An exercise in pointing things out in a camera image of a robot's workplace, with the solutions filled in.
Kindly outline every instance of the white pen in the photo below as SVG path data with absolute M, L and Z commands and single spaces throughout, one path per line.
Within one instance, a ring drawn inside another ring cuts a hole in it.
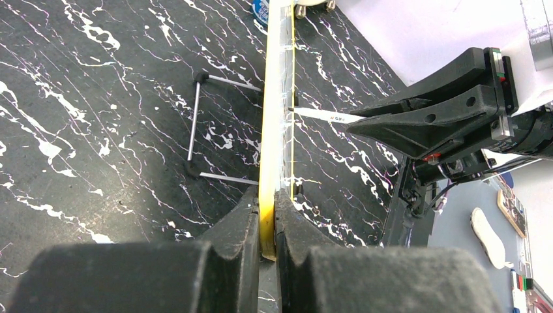
M 313 117 L 314 119 L 321 119 L 323 121 L 341 123 L 341 124 L 350 124 L 365 118 L 362 116 L 351 115 L 346 113 L 338 113 L 338 112 L 316 110 L 316 109 L 309 109 L 309 108 L 288 108 L 288 110 L 294 113 L 297 113 L 301 116 Z

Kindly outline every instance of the screw hole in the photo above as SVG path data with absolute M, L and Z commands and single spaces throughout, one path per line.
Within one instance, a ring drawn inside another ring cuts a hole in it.
M 470 97 L 470 98 L 467 100 L 466 105 L 467 105 L 468 107 L 471 107 L 471 106 L 473 106 L 475 103 L 476 103 L 476 98 L 475 98 L 475 97 Z
M 426 117 L 425 117 L 425 122 L 427 123 L 431 123 L 433 121 L 436 120 L 436 114 L 428 114 Z

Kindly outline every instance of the blue container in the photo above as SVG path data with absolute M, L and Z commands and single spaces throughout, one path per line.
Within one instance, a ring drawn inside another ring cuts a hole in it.
M 269 21 L 269 0 L 254 0 L 252 3 L 252 13 L 261 25 L 267 27 Z

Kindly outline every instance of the gray table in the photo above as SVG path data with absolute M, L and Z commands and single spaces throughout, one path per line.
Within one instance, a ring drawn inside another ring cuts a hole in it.
M 480 207 L 503 241 L 507 261 L 513 262 L 515 267 L 518 267 L 520 255 L 518 251 L 520 251 L 522 239 L 497 206 L 498 189 L 496 188 L 493 182 L 487 184 L 476 181 L 451 189 L 443 213 L 436 215 L 428 246 L 457 247 L 470 252 L 488 273 L 492 289 L 501 306 L 505 308 L 504 312 L 512 312 L 513 296 L 509 269 L 505 267 L 499 270 L 493 267 L 470 226 L 472 210 Z

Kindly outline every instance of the black marble surface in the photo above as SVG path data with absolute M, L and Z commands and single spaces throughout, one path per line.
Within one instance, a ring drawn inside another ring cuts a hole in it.
M 265 35 L 249 6 L 0 0 L 0 312 L 44 248 L 187 240 L 232 209 L 246 185 L 193 180 L 183 161 L 195 73 L 263 83 Z M 301 106 L 348 112 L 403 87 L 339 10 L 308 11 L 295 24 Z M 202 87 L 199 167 L 258 178 L 261 103 Z M 342 245 L 378 244 L 399 155 L 342 125 L 295 127 L 298 210 Z M 264 292 L 260 310 L 275 307 Z

